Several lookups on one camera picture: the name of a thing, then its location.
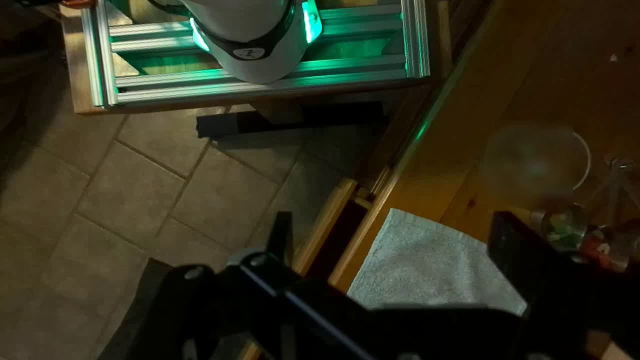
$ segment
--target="floor tile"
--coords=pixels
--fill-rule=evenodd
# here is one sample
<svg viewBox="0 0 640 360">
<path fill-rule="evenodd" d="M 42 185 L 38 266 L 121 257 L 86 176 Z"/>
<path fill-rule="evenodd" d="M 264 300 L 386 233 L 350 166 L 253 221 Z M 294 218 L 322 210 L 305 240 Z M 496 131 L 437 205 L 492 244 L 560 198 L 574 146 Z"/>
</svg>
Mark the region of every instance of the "floor tile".
<svg viewBox="0 0 640 360">
<path fill-rule="evenodd" d="M 294 249 L 298 251 L 311 231 L 326 198 L 339 181 L 326 162 L 301 152 L 290 176 L 283 181 L 273 203 L 268 207 L 259 227 L 252 235 L 250 249 L 265 249 L 275 212 L 292 212 Z"/>
<path fill-rule="evenodd" d="M 54 242 L 72 215 L 88 176 L 43 150 L 17 154 L 0 191 L 0 218 Z"/>
<path fill-rule="evenodd" d="M 0 222 L 0 344 L 10 343 L 24 303 L 30 300 L 50 252 L 50 244 Z"/>
<path fill-rule="evenodd" d="M 133 303 L 133 297 L 135 297 L 135 289 L 129 289 L 126 297 L 118 303 L 116 310 L 108 316 L 106 327 L 101 329 L 90 358 L 100 358 L 100 355 L 103 353 L 103 349 L 120 329 L 128 312 L 128 306 Z"/>
<path fill-rule="evenodd" d="M 15 227 L 0 221 L 0 274 L 14 281 L 32 282 L 45 266 L 52 244 L 33 240 Z"/>
<path fill-rule="evenodd" d="M 206 146 L 197 138 L 195 116 L 195 110 L 129 114 L 118 138 L 187 176 Z"/>
<path fill-rule="evenodd" d="M 311 136 L 307 136 L 303 150 L 337 168 L 341 175 L 352 175 L 373 146 L 373 132 L 375 129 L 371 127 L 315 129 Z"/>
<path fill-rule="evenodd" d="M 176 218 L 235 251 L 273 193 L 271 181 L 210 146 L 176 207 Z"/>
<path fill-rule="evenodd" d="M 168 216 L 182 179 L 116 144 L 90 185 L 80 212 L 144 247 Z"/>
<path fill-rule="evenodd" d="M 100 316 L 137 282 L 146 257 L 120 236 L 73 216 L 54 251 L 43 282 Z"/>
<path fill-rule="evenodd" d="M 21 134 L 0 134 L 0 179 L 8 172 L 8 164 L 14 161 L 14 156 L 24 148 Z"/>
<path fill-rule="evenodd" d="M 150 257 L 169 266 L 208 264 L 214 270 L 222 270 L 230 254 L 195 231 L 168 221 L 160 236 L 150 244 Z"/>
<path fill-rule="evenodd" d="M 217 144 L 217 150 L 271 179 L 273 183 L 282 183 L 292 168 L 301 143 L 294 144 L 292 140 L 273 138 L 271 134 L 256 138 L 239 136 L 235 140 Z"/>
<path fill-rule="evenodd" d="M 15 360 L 86 360 L 101 327 L 103 318 L 42 287 L 25 305 L 6 357 Z"/>
<path fill-rule="evenodd" d="M 94 172 L 124 114 L 73 114 L 61 65 L 52 67 L 42 82 L 28 96 L 32 143 L 84 172 Z"/>
</svg>

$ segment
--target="green light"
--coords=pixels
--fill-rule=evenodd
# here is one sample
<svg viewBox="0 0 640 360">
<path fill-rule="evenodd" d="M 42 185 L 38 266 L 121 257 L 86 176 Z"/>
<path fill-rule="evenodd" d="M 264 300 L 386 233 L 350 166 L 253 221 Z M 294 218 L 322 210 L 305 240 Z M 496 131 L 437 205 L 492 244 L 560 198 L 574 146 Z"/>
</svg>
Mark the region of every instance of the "green light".
<svg viewBox="0 0 640 360">
<path fill-rule="evenodd" d="M 315 0 L 301 0 L 301 12 L 303 12 L 303 37 L 305 45 L 311 45 L 322 35 L 322 19 L 315 7 Z"/>
<path fill-rule="evenodd" d="M 420 127 L 420 131 L 418 131 L 418 134 L 415 134 L 415 138 L 414 140 L 422 140 L 424 138 L 424 134 L 425 134 L 425 131 L 429 129 L 429 123 L 422 123 L 422 127 Z"/>
<path fill-rule="evenodd" d="M 200 31 L 197 31 L 195 20 L 194 20 L 194 19 L 190 19 L 190 20 L 187 20 L 187 25 L 191 27 L 191 35 L 194 35 L 194 42 L 195 42 L 195 46 L 197 46 L 197 49 L 201 49 L 203 53 L 212 53 L 212 50 L 208 49 L 208 45 L 203 42 L 203 39 L 201 39 Z"/>
</svg>

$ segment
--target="wooden edge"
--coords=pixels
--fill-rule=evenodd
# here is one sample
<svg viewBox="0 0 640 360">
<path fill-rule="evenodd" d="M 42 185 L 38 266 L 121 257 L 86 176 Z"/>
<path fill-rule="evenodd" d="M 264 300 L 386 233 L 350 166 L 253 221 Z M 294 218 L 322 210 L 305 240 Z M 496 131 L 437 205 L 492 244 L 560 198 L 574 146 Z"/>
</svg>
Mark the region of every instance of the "wooden edge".
<svg viewBox="0 0 640 360">
<path fill-rule="evenodd" d="M 429 129 L 429 125 L 433 123 L 433 118 L 439 114 L 439 108 L 444 107 L 447 95 L 452 93 L 455 80 L 460 79 L 460 75 L 466 68 L 466 62 L 470 59 L 470 54 L 478 49 L 482 35 L 486 33 L 490 19 L 493 19 L 497 7 L 492 7 L 484 25 L 478 27 L 478 33 L 470 39 L 468 46 L 463 49 L 463 54 L 460 57 L 457 67 L 454 68 L 452 76 L 444 82 L 442 93 L 437 95 L 433 107 L 429 108 L 429 112 L 424 116 L 424 120 L 420 123 L 422 127 L 418 127 L 418 134 L 422 132 L 422 136 L 414 136 L 411 143 L 408 144 L 405 152 L 402 154 L 397 166 L 393 168 L 393 172 L 389 175 L 387 183 L 381 187 L 380 195 L 375 197 L 371 208 L 365 212 L 365 216 L 361 218 L 356 235 L 352 236 L 347 249 L 344 251 L 339 263 L 335 264 L 331 277 L 329 277 L 329 284 L 339 289 L 339 290 L 347 290 L 347 287 L 352 284 L 353 277 L 358 274 L 358 269 L 363 263 L 365 252 L 371 247 L 371 239 L 373 239 L 373 231 L 380 216 L 387 210 L 387 200 L 402 176 L 402 172 L 408 168 L 408 164 L 411 162 L 415 150 L 422 144 L 424 132 Z"/>
<path fill-rule="evenodd" d="M 305 274 L 311 269 L 311 264 L 315 260 L 315 254 L 326 244 L 326 239 L 328 239 L 329 231 L 337 222 L 344 207 L 352 200 L 356 189 L 358 189 L 356 181 L 341 179 L 337 183 L 337 187 L 331 191 L 329 198 L 326 200 L 323 208 L 319 210 L 319 216 L 317 216 L 317 221 L 313 224 L 313 231 L 309 233 L 303 249 L 295 254 L 295 260 L 294 260 L 292 269 L 298 274 Z M 256 346 L 256 343 L 250 343 L 244 349 L 239 358 L 258 360 L 259 358 L 259 349 Z"/>
<path fill-rule="evenodd" d="M 387 179 L 392 176 L 392 168 L 389 166 L 383 166 L 369 191 L 371 197 L 378 197 L 383 189 L 383 185 L 387 183 Z"/>
</svg>

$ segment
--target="black object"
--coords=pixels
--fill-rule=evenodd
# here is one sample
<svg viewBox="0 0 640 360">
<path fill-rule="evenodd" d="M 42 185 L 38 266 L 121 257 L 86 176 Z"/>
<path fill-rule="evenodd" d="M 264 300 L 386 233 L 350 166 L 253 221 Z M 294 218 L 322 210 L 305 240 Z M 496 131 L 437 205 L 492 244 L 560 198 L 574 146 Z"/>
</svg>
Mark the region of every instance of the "black object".
<svg viewBox="0 0 640 360">
<path fill-rule="evenodd" d="M 328 281 L 337 266 L 341 254 L 346 252 L 350 240 L 353 239 L 358 227 L 361 224 L 367 208 L 356 203 L 346 203 L 339 218 L 326 236 L 326 242 L 313 254 L 311 264 L 305 269 L 303 279 L 307 281 Z"/>
<path fill-rule="evenodd" d="M 128 358 L 178 360 L 184 344 L 208 358 L 222 336 L 239 330 L 247 330 L 271 358 L 285 360 L 587 358 L 587 330 L 608 333 L 621 351 L 640 357 L 638 279 L 576 264 L 505 212 L 493 216 L 487 251 L 526 298 L 522 318 L 487 309 L 367 312 L 323 282 L 303 281 L 275 257 L 258 252 L 222 274 L 206 266 L 168 272 Z"/>
<path fill-rule="evenodd" d="M 290 263 L 290 251 L 294 240 L 294 221 L 292 212 L 277 212 L 273 221 L 273 228 L 265 242 L 265 252 L 277 258 L 282 264 Z"/>
<path fill-rule="evenodd" d="M 118 333 L 112 336 L 108 346 L 101 351 L 100 360 L 120 360 L 126 358 L 126 355 L 131 351 L 133 341 L 137 339 L 137 333 L 141 330 L 141 325 L 146 322 L 150 315 L 150 305 L 157 297 L 160 284 L 165 281 L 168 272 L 174 269 L 157 263 L 148 260 L 133 303 L 129 305 L 126 318 Z"/>
<path fill-rule="evenodd" d="M 386 120 L 381 102 L 350 102 L 303 107 L 301 123 L 271 125 L 259 112 L 234 112 L 200 116 L 197 138 L 227 140 L 231 136 L 253 132 L 277 132 L 294 129 L 346 127 L 346 125 L 381 125 Z"/>
</svg>

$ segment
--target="grout line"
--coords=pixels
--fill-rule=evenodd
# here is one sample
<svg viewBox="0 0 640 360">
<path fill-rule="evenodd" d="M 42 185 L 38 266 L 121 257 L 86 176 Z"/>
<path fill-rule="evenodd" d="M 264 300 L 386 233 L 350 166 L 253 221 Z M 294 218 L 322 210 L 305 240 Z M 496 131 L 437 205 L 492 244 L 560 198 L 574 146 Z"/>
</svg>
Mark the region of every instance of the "grout line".
<svg viewBox="0 0 640 360">
<path fill-rule="evenodd" d="M 42 282 L 42 281 L 39 281 L 39 287 L 43 287 L 45 290 L 54 293 L 54 297 L 59 297 L 59 298 L 72 303 L 73 306 L 82 309 L 84 312 L 90 312 L 90 315 L 96 316 L 96 318 L 108 321 L 108 316 L 97 315 L 94 309 L 82 305 L 82 303 L 75 300 L 75 298 L 70 298 L 70 297 L 63 295 L 61 290 L 57 290 L 57 289 L 54 289 L 54 287 L 50 287 L 50 284 L 45 284 L 45 282 Z"/>
<path fill-rule="evenodd" d="M 268 181 L 271 181 L 271 183 L 275 183 L 275 185 L 283 183 L 283 179 L 285 179 L 285 176 L 283 176 L 282 181 L 271 179 L 270 175 L 265 175 L 265 172 L 261 172 L 259 168 L 256 168 L 256 166 L 252 166 L 252 164 L 244 162 L 242 159 L 231 156 L 230 152 L 226 152 L 226 150 L 217 148 L 216 144 L 212 144 L 212 146 L 214 146 L 217 152 L 222 152 L 223 156 L 227 156 L 227 159 L 231 159 L 231 161 L 239 162 L 244 168 L 250 168 L 252 172 L 256 172 L 256 175 L 259 175 L 259 176 L 264 176 L 264 179 L 268 179 Z M 294 154 L 294 161 L 292 161 L 290 168 L 294 166 L 294 162 L 295 162 L 298 154 L 301 152 L 301 148 L 303 148 L 303 146 L 295 146 L 295 154 Z"/>
<path fill-rule="evenodd" d="M 63 233 L 65 233 L 65 228 L 70 227 L 70 222 L 72 222 L 73 215 L 80 215 L 80 205 L 82 205 L 82 200 L 84 200 L 84 197 L 86 197 L 88 189 L 94 185 L 94 181 L 96 181 L 97 172 L 101 170 L 101 164 L 103 164 L 106 156 L 112 152 L 112 148 L 114 148 L 114 144 L 116 144 L 116 134 L 118 134 L 118 132 L 120 132 L 120 129 L 124 127 L 124 120 L 126 120 L 126 118 L 128 118 L 128 116 L 124 116 L 124 118 L 121 118 L 121 123 L 118 125 L 118 131 L 116 131 L 116 132 L 114 132 L 114 136 L 109 138 L 109 143 L 108 143 L 108 146 L 106 146 L 103 154 L 100 156 L 100 161 L 97 161 L 97 164 L 96 164 L 94 172 L 92 172 L 92 175 L 88 175 L 88 181 L 86 181 L 86 185 L 84 185 L 84 189 L 82 189 L 82 193 L 80 193 L 80 197 L 78 197 L 78 200 L 75 200 L 75 205 L 73 205 L 72 212 L 65 216 L 65 222 L 63 222 L 63 227 L 61 227 L 61 233 L 59 233 L 59 236 L 57 236 L 57 240 L 56 240 L 56 249 L 57 249 L 57 244 L 59 244 L 59 240 L 61 240 L 61 236 L 63 236 Z"/>
<path fill-rule="evenodd" d="M 208 236 L 208 235 L 200 233 L 197 228 L 194 228 L 194 227 L 186 224 L 184 221 L 179 221 L 179 218 L 176 218 L 176 216 L 169 216 L 168 221 L 174 221 L 174 222 L 182 224 L 184 228 L 187 228 L 187 231 L 195 233 L 197 236 L 206 239 L 208 242 L 214 242 L 216 247 L 223 249 L 226 252 L 234 252 L 231 249 L 227 249 L 227 247 L 219 244 L 216 239 L 212 239 L 212 236 Z"/>
<path fill-rule="evenodd" d="M 133 114 L 133 112 L 124 112 L 121 125 L 120 125 L 118 131 L 114 132 L 114 140 L 120 138 L 121 129 L 126 127 L 129 114 Z"/>
<path fill-rule="evenodd" d="M 165 222 L 168 222 L 169 218 L 176 218 L 176 216 L 174 216 L 176 207 L 178 207 L 182 195 L 186 193 L 187 185 L 191 183 L 195 170 L 200 168 L 200 164 L 201 164 L 201 161 L 203 161 L 203 156 L 206 156 L 206 152 L 208 152 L 208 146 L 210 146 L 208 143 L 206 143 L 206 146 L 201 146 L 201 150 L 200 150 L 200 154 L 197 154 L 197 159 L 195 159 L 195 164 L 194 164 L 191 170 L 186 175 L 186 179 L 184 179 L 184 183 L 182 183 L 182 187 L 179 187 L 174 203 L 168 207 L 168 212 L 165 212 L 165 216 L 162 218 L 160 228 L 156 231 L 153 239 L 160 236 L 162 228 L 165 227 Z"/>
<path fill-rule="evenodd" d="M 140 251 L 141 254 L 146 254 L 146 257 L 148 257 L 148 251 L 146 251 L 144 247 L 140 247 L 137 242 L 133 242 L 133 240 L 126 239 L 124 235 L 120 235 L 120 233 L 116 233 L 116 231 L 108 228 L 106 224 L 101 224 L 101 222 L 94 221 L 92 216 L 82 215 L 82 212 L 75 212 L 75 216 L 78 216 L 78 218 L 82 218 L 82 221 L 86 221 L 86 222 L 90 222 L 90 224 L 94 224 L 94 227 L 96 227 L 96 228 L 100 228 L 100 231 L 103 231 L 103 233 L 108 233 L 108 235 L 112 235 L 112 236 L 116 236 L 116 239 L 124 240 L 128 247 L 131 247 L 131 249 L 135 249 L 135 251 Z"/>
<path fill-rule="evenodd" d="M 292 176 L 294 168 L 298 166 L 300 154 L 301 154 L 301 148 L 295 152 L 295 156 L 294 156 L 294 161 L 292 161 L 292 166 L 287 168 L 287 172 L 285 172 L 285 176 L 282 179 L 282 183 L 277 185 L 275 193 L 271 195 L 271 198 L 270 198 L 268 205 L 264 207 L 258 224 L 252 228 L 250 236 L 244 240 L 242 247 L 246 247 L 247 242 L 253 240 L 259 224 L 261 224 L 261 222 L 265 221 L 265 216 L 268 216 L 268 210 L 270 210 L 271 205 L 277 200 L 277 197 L 282 195 L 282 189 L 283 189 L 285 181 Z"/>
<path fill-rule="evenodd" d="M 153 164 L 156 164 L 156 166 L 160 166 L 162 170 L 168 170 L 169 175 L 174 175 L 174 176 L 178 176 L 178 179 L 182 179 L 182 181 L 184 181 L 184 175 L 179 175 L 179 172 L 176 172 L 176 170 L 168 168 L 165 164 L 162 164 L 162 162 L 157 162 L 156 159 L 152 159 L 152 156 L 148 156 L 148 154 L 140 152 L 137 148 L 133 148 L 133 146 L 126 144 L 124 140 L 116 138 L 116 143 L 118 143 L 120 146 L 128 148 L 128 150 L 135 152 L 137 156 L 141 156 L 141 159 L 146 159 L 146 161 L 153 162 Z"/>
<path fill-rule="evenodd" d="M 52 152 L 52 150 L 47 150 L 47 148 L 43 148 L 43 146 L 39 146 L 39 144 L 30 144 L 30 146 L 32 146 L 33 150 L 45 152 L 47 156 L 63 162 L 65 166 L 73 168 L 73 170 L 80 172 L 82 176 L 92 179 L 92 172 L 86 172 L 84 168 L 78 168 L 75 164 L 68 162 L 68 161 L 61 159 L 59 154 L 56 154 L 56 152 Z"/>
<path fill-rule="evenodd" d="M 341 168 L 334 166 L 331 162 L 328 162 L 328 161 L 323 161 L 323 159 L 319 159 L 319 156 L 313 156 L 313 154 L 307 152 L 307 150 L 301 150 L 301 152 L 303 152 L 305 156 L 322 162 L 326 168 L 334 170 L 337 176 L 341 176 L 341 179 L 352 179 L 347 172 L 344 172 Z"/>
<path fill-rule="evenodd" d="M 45 148 L 33 146 L 32 143 L 24 143 L 24 146 L 28 146 L 28 148 L 32 148 L 32 150 L 39 150 L 39 152 L 43 152 L 43 154 L 47 154 L 47 156 L 63 162 L 63 164 L 65 164 L 68 168 L 72 168 L 73 172 L 86 176 L 86 185 L 84 185 L 84 189 L 80 191 L 80 197 L 78 197 L 75 205 L 72 207 L 70 215 L 65 216 L 63 224 L 61 224 L 61 231 L 59 231 L 59 235 L 57 235 L 56 239 L 52 239 L 52 240 L 42 240 L 42 239 L 35 236 L 32 231 L 21 228 L 19 224 L 10 222 L 14 228 L 21 231 L 24 235 L 28 235 L 30 239 L 33 239 L 35 242 L 45 242 L 45 244 L 50 242 L 50 247 L 52 247 L 50 257 L 52 257 L 52 254 L 56 252 L 56 249 L 57 249 L 57 244 L 59 244 L 59 240 L 61 240 L 68 224 L 72 222 L 73 215 L 80 215 L 80 212 L 78 212 L 80 203 L 84 200 L 84 197 L 86 197 L 86 193 L 88 193 L 88 189 L 90 189 L 90 185 L 92 185 L 97 168 L 101 166 L 103 159 L 108 156 L 112 144 L 106 146 L 106 150 L 103 150 L 103 154 L 100 156 L 94 172 L 84 172 L 84 170 L 75 168 L 73 164 L 65 162 L 63 159 L 47 152 Z"/>
</svg>

